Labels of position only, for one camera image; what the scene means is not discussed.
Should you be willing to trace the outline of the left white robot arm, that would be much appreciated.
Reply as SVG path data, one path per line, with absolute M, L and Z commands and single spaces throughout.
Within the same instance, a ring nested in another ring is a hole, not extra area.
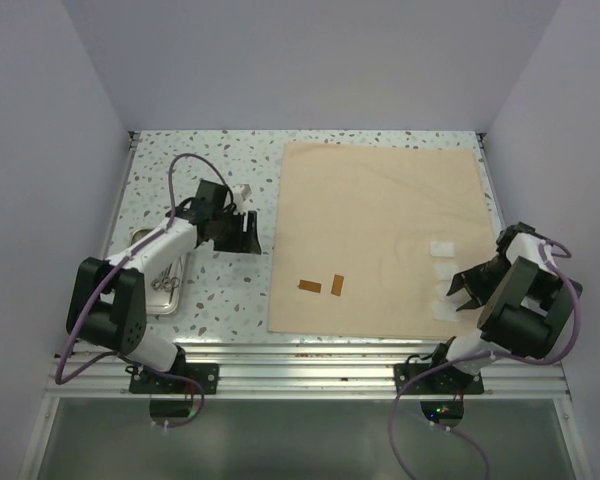
M 166 268 L 210 242 L 216 252 L 262 253 L 257 213 L 246 211 L 248 185 L 232 188 L 202 180 L 140 240 L 106 259 L 88 258 L 78 267 L 67 316 L 68 345 L 63 368 L 76 340 L 105 348 L 151 370 L 174 374 L 179 347 L 149 331 L 147 292 Z

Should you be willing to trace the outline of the white gauze pad top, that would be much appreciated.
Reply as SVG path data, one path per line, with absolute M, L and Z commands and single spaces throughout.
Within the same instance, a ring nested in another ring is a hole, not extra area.
M 455 243 L 450 241 L 432 241 L 430 255 L 436 258 L 454 258 L 456 256 Z

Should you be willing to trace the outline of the steel surgical scissors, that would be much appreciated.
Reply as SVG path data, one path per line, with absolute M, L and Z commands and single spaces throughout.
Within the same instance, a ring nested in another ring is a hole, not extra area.
M 178 262 L 172 262 L 166 267 L 158 278 L 152 282 L 152 288 L 156 291 L 172 292 L 177 289 L 180 284 L 180 279 L 177 275 Z

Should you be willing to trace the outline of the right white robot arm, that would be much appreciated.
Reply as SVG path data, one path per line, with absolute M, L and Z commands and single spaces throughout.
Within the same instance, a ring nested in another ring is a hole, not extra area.
M 501 231 L 495 256 L 453 275 L 446 296 L 466 298 L 454 310 L 478 310 L 476 329 L 437 346 L 430 369 L 457 389 L 500 359 L 528 365 L 561 361 L 581 325 L 581 283 L 561 272 L 571 252 L 518 222 Z

